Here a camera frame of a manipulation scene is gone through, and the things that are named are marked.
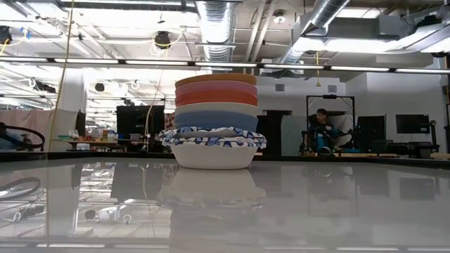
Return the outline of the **light blue plastic bowl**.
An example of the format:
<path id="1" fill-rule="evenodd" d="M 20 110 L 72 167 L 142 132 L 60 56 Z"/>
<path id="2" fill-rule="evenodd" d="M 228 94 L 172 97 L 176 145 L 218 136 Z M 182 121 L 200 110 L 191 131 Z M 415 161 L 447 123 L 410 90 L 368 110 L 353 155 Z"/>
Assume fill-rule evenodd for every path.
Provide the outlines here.
<path id="1" fill-rule="evenodd" d="M 198 111 L 185 112 L 175 116 L 177 128 L 200 127 L 216 129 L 221 127 L 235 127 L 247 131 L 256 131 L 258 119 L 252 115 L 227 111 Z"/>

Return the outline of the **white plastic bowl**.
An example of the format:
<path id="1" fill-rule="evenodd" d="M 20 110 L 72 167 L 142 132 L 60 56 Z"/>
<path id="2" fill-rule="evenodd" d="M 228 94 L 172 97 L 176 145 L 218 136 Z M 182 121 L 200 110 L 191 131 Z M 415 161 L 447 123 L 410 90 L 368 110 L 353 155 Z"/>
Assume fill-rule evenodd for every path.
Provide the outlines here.
<path id="1" fill-rule="evenodd" d="M 189 105 L 182 105 L 175 109 L 175 115 L 187 112 L 200 111 L 225 111 L 225 112 L 239 112 L 246 115 L 257 116 L 258 107 L 245 103 L 230 103 L 230 102 L 208 102 L 208 103 L 192 103 Z"/>

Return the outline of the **red-orange plastic bowl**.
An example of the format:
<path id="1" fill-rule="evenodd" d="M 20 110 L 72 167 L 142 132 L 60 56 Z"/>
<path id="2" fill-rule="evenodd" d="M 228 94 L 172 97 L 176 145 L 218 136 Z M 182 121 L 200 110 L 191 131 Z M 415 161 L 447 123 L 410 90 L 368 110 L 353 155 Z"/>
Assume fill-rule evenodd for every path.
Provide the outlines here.
<path id="1" fill-rule="evenodd" d="M 257 106 L 256 95 L 242 91 L 218 90 L 218 91 L 197 91 L 177 95 L 175 104 L 177 107 L 194 103 L 244 103 Z"/>

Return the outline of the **pink plastic bowl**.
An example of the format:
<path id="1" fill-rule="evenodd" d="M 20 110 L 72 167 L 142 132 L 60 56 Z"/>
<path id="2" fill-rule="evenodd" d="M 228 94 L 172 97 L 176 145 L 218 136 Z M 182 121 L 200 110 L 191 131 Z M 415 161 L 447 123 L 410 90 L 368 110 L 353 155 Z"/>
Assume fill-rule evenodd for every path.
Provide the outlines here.
<path id="1" fill-rule="evenodd" d="M 237 81 L 201 81 L 184 84 L 176 88 L 175 95 L 180 96 L 185 93 L 201 92 L 201 91 L 239 91 L 243 93 L 257 95 L 257 87 L 252 84 Z"/>

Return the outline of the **orange plastic bowl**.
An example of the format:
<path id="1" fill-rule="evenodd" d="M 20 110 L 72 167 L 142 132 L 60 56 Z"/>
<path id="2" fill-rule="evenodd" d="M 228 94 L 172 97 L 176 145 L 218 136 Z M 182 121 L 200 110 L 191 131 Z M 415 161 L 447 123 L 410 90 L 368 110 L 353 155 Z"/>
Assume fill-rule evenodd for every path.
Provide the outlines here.
<path id="1" fill-rule="evenodd" d="M 194 77 L 188 77 L 181 79 L 175 83 L 175 87 L 179 88 L 185 84 L 203 82 L 203 81 L 237 81 L 251 84 L 253 86 L 257 85 L 257 78 L 250 74 L 243 73 L 224 73 L 224 74 L 204 74 Z"/>

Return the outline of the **black partition panel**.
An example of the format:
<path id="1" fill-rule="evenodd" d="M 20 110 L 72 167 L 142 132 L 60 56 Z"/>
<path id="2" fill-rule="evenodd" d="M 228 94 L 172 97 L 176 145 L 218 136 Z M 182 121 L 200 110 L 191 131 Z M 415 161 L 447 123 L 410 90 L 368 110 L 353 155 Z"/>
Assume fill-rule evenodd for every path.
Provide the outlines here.
<path id="1" fill-rule="evenodd" d="M 266 148 L 262 154 L 265 156 L 281 155 L 281 120 L 283 113 L 280 110 L 267 110 L 265 115 L 258 115 L 257 133 L 266 137 Z"/>

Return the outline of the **long ceiling light bar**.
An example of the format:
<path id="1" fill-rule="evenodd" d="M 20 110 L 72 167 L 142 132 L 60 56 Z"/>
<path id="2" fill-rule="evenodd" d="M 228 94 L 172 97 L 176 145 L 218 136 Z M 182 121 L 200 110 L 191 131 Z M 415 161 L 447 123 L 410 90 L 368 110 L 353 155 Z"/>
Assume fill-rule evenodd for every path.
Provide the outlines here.
<path id="1" fill-rule="evenodd" d="M 237 63 L 203 62 L 192 60 L 125 60 L 94 58 L 37 58 L 0 56 L 0 63 L 27 65 L 67 65 L 71 67 L 112 67 L 112 68 L 250 68 L 260 70 L 318 70 L 331 72 L 381 72 L 392 74 L 450 74 L 449 69 L 396 68 L 396 67 L 359 67 L 339 65 L 298 65 L 278 63 Z"/>

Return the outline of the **grey partition panel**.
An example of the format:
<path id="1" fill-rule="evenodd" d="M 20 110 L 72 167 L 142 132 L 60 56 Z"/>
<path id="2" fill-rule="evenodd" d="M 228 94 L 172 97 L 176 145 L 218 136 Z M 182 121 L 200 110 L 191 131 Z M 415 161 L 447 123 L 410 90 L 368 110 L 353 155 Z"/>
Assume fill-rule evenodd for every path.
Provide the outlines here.
<path id="1" fill-rule="evenodd" d="M 303 116 L 284 115 L 281 120 L 281 155 L 298 156 L 307 120 Z"/>

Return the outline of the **large black screen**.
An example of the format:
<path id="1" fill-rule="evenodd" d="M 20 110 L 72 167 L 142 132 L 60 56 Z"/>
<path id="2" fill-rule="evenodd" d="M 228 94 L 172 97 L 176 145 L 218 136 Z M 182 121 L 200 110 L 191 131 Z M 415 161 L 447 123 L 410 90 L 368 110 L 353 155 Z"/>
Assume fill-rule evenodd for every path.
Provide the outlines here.
<path id="1" fill-rule="evenodd" d="M 119 134 L 142 134 L 145 126 L 149 134 L 158 134 L 165 129 L 165 114 L 162 105 L 117 106 L 117 132 Z"/>

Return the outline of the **person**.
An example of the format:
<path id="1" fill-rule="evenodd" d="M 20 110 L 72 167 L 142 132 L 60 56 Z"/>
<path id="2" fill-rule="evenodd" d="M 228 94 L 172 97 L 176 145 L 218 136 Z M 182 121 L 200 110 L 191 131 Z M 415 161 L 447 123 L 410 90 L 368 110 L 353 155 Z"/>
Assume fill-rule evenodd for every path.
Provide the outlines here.
<path id="1" fill-rule="evenodd" d="M 316 121 L 309 126 L 307 132 L 308 147 L 319 156 L 333 155 L 339 131 L 329 122 L 326 109 L 319 108 L 315 116 Z"/>

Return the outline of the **black computer monitor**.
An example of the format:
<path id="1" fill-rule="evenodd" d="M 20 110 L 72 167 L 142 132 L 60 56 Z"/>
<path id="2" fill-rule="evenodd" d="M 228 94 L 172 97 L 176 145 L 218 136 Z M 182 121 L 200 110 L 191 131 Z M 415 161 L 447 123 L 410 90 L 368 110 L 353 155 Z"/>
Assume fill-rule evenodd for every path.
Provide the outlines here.
<path id="1" fill-rule="evenodd" d="M 356 126 L 368 140 L 381 141 L 386 137 L 385 116 L 360 116 Z"/>
<path id="2" fill-rule="evenodd" d="M 398 134 L 428 134 L 430 119 L 428 115 L 395 115 Z"/>

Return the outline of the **corrugated silver ventilation duct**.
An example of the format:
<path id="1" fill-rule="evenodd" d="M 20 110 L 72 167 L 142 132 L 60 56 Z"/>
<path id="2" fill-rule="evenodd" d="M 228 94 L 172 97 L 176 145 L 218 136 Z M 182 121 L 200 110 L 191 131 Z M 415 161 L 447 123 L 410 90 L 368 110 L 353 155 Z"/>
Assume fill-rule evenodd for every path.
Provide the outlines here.
<path id="1" fill-rule="evenodd" d="M 231 35 L 235 4 L 227 1 L 197 1 L 200 33 L 205 60 L 228 62 L 231 60 Z"/>

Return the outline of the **black frame stand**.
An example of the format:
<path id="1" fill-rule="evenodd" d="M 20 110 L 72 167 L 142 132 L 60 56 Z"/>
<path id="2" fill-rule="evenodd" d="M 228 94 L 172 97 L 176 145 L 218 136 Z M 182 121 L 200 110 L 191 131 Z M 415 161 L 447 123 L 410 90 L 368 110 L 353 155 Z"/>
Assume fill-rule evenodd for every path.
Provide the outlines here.
<path id="1" fill-rule="evenodd" d="M 354 133 L 355 133 L 355 129 L 356 129 L 356 119 L 355 119 L 355 112 L 356 112 L 356 110 L 355 110 L 355 105 L 356 105 L 356 103 L 355 103 L 355 97 L 353 97 L 353 96 L 338 96 L 338 95 L 334 95 L 334 94 L 329 94 L 329 95 L 321 95 L 321 96 L 319 96 L 319 95 L 308 95 L 308 96 L 306 96 L 306 103 L 307 103 L 307 112 L 306 112 L 306 114 L 307 114 L 307 125 L 306 125 L 306 127 L 307 127 L 307 129 L 305 130 L 305 131 L 303 131 L 302 132 L 302 138 L 303 138 L 303 144 L 305 144 L 306 146 L 304 147 L 304 149 L 306 150 L 306 151 L 312 151 L 309 147 L 308 147 L 308 140 L 307 140 L 307 132 L 308 132 L 308 128 L 309 128 L 309 126 L 313 123 L 313 122 L 315 122 L 316 121 L 316 116 L 315 116 L 315 114 L 316 113 L 314 113 L 313 115 L 310 115 L 309 114 L 309 108 L 310 108 L 310 106 L 311 106 L 311 103 L 309 103 L 309 100 L 311 99 L 311 98 L 321 98 L 321 99 L 324 99 L 324 100 L 341 100 L 342 102 L 344 102 L 350 109 L 351 109 L 351 111 L 352 111 L 352 126 L 347 130 L 347 131 L 343 131 L 343 130 L 340 130 L 340 129 L 338 129 L 335 125 L 335 128 L 337 128 L 338 129 L 338 131 L 339 131 L 339 138 L 340 137 L 344 137 L 344 136 L 353 136 L 354 135 Z M 343 150 L 345 150 L 345 148 L 342 148 L 342 147 L 340 147 L 340 146 L 338 146 L 338 145 L 335 145 L 335 147 L 334 147 L 334 152 L 333 152 L 333 155 L 329 155 L 330 157 L 334 157 L 335 155 L 334 155 L 334 153 L 335 153 L 335 151 L 337 151 L 339 154 L 341 154 L 342 153 L 342 151 Z"/>

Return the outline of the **black table frame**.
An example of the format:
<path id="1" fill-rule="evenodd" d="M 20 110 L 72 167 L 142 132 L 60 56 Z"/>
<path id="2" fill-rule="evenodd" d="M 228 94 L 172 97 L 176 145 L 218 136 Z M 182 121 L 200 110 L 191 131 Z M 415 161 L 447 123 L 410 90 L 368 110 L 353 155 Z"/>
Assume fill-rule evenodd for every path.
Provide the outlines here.
<path id="1" fill-rule="evenodd" d="M 168 153 L 102 153 L 102 152 L 2 152 L 0 162 L 22 162 L 33 160 L 67 160 L 82 158 L 139 158 L 139 159 L 174 159 L 173 154 Z M 388 164 L 398 166 L 423 167 L 450 171 L 450 160 L 413 159 L 381 156 L 354 156 L 350 157 L 294 157 L 294 156 L 269 156 L 256 155 L 253 160 L 265 162 L 361 162 L 374 164 Z"/>

